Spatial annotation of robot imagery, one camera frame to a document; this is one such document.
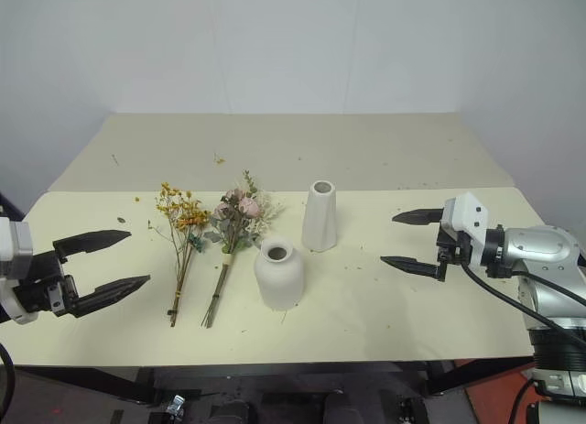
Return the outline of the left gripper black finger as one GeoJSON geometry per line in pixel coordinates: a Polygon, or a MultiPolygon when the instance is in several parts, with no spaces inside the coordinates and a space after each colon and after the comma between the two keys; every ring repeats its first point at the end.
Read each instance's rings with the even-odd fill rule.
{"type": "Polygon", "coordinates": [[[53,242],[53,247],[60,260],[66,260],[70,255],[78,253],[93,253],[131,236],[130,232],[121,230],[101,230],[77,234],[53,242]]]}
{"type": "Polygon", "coordinates": [[[102,285],[93,293],[76,298],[72,302],[72,315],[80,318],[114,305],[139,290],[149,279],[150,275],[128,277],[102,285]]]}

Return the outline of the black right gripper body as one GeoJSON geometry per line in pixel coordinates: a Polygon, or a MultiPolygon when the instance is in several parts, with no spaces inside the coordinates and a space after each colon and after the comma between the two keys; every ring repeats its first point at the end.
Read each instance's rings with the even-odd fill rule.
{"type": "Polygon", "coordinates": [[[446,223],[441,223],[436,246],[440,264],[468,266],[471,263],[472,238],[464,231],[456,231],[446,223]]]}

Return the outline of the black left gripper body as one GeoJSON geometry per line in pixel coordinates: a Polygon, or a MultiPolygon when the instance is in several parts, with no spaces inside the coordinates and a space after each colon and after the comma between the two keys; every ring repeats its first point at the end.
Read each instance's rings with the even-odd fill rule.
{"type": "Polygon", "coordinates": [[[64,241],[55,241],[52,250],[32,256],[27,275],[14,288],[17,300],[27,313],[51,311],[57,317],[81,316],[74,278],[62,268],[70,254],[67,246],[64,241]]]}

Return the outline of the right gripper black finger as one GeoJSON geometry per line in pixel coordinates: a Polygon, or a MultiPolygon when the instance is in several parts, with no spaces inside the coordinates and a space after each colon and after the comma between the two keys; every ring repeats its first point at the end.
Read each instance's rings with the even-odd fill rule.
{"type": "Polygon", "coordinates": [[[447,264],[440,262],[438,265],[427,264],[417,261],[415,258],[406,256],[381,256],[381,261],[402,272],[431,277],[439,282],[444,282],[446,277],[447,264]]]}
{"type": "Polygon", "coordinates": [[[443,211],[443,208],[415,209],[408,212],[401,212],[393,216],[391,221],[409,225],[429,225],[431,223],[439,223],[442,219],[443,211]]]}

